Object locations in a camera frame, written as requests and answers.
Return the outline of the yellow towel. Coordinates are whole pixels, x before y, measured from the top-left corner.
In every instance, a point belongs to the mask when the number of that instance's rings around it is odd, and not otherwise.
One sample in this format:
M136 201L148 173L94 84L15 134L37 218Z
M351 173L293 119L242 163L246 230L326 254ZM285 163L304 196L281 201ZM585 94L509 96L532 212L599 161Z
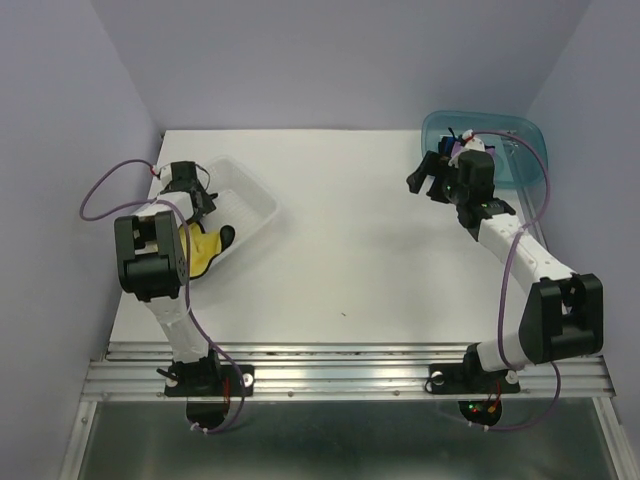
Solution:
M190 224L190 279L203 277L213 260L232 246L235 236L236 231L231 225L224 225L219 230L207 232L200 222Z

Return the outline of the blue and black towel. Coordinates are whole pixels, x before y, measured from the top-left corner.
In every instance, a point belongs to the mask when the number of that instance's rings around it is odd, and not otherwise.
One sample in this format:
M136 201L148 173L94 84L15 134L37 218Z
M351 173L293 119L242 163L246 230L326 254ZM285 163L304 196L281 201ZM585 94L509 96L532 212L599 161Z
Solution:
M448 134L443 135L438 142L438 152L440 155L451 157L454 147L458 142L458 137L452 128L448 128Z

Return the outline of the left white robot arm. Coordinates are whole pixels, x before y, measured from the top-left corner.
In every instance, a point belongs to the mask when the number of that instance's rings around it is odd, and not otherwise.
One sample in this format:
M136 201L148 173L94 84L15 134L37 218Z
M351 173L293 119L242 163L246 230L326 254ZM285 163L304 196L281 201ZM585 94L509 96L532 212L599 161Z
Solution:
M236 236L230 225L205 230L202 220L218 195L199 180L203 170L182 161L156 172L162 190L154 202L114 222L120 285L154 314L169 340L173 360L158 373L175 396L210 394L222 384L217 354L196 329L186 298L188 282L204 276Z

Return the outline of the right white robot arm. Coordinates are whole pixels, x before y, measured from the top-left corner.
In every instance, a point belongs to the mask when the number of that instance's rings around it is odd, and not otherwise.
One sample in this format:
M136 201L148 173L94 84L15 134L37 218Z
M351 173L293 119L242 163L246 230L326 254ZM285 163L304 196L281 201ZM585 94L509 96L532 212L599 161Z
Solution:
M602 282L574 272L528 233L515 209L496 197L494 170L484 151L454 158L429 151L406 180L416 194L430 179L428 197L454 205L460 225L527 295L514 332L469 345L458 363L430 365L427 389L434 394L484 393L528 365L596 354L604 345Z

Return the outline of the purple and grey towel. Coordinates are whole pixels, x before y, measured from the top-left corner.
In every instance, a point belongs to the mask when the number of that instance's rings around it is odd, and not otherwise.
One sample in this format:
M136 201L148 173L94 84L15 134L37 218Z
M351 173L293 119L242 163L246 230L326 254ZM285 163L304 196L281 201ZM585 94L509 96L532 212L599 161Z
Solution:
M474 137L469 141L466 141L464 144L457 143L452 152L452 156L448 161L448 165L454 168L458 167L459 157L462 153L466 151L480 151L488 153L491 158L494 158L495 155L495 147L488 146L485 142L479 137Z

